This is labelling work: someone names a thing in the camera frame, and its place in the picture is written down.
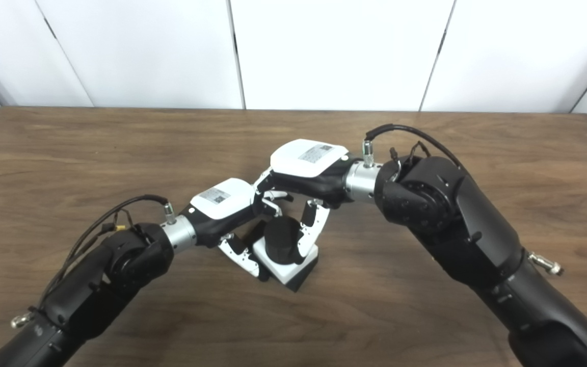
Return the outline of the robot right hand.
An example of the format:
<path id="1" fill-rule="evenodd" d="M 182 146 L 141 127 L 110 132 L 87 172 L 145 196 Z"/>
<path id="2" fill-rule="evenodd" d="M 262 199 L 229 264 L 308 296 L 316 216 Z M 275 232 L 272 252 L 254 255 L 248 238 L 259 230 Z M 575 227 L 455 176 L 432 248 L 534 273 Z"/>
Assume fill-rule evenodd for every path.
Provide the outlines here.
<path id="1" fill-rule="evenodd" d="M 317 240 L 331 211 L 372 191 L 362 186 L 363 171 L 372 165 L 341 145 L 296 139 L 277 148 L 253 188 L 258 194 L 284 191 L 308 197 L 300 219 L 281 215 L 266 224 L 263 246 L 254 254 L 269 265 L 300 265 L 317 258 Z"/>

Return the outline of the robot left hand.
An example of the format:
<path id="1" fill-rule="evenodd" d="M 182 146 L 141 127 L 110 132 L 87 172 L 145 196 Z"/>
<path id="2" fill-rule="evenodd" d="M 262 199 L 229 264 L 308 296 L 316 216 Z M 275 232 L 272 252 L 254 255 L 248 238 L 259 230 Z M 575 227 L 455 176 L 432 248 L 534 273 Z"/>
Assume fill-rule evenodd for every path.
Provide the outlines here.
<path id="1" fill-rule="evenodd" d="M 279 216 L 282 210 L 275 200 L 291 200 L 284 191 L 258 194 L 248 182 L 231 177 L 194 196 L 176 217 L 174 224 L 164 227 L 173 251 L 179 253 L 193 246 L 219 248 L 235 264 L 252 276 L 266 281 L 270 277 L 259 264 L 251 245 L 235 230 L 261 215 Z"/>

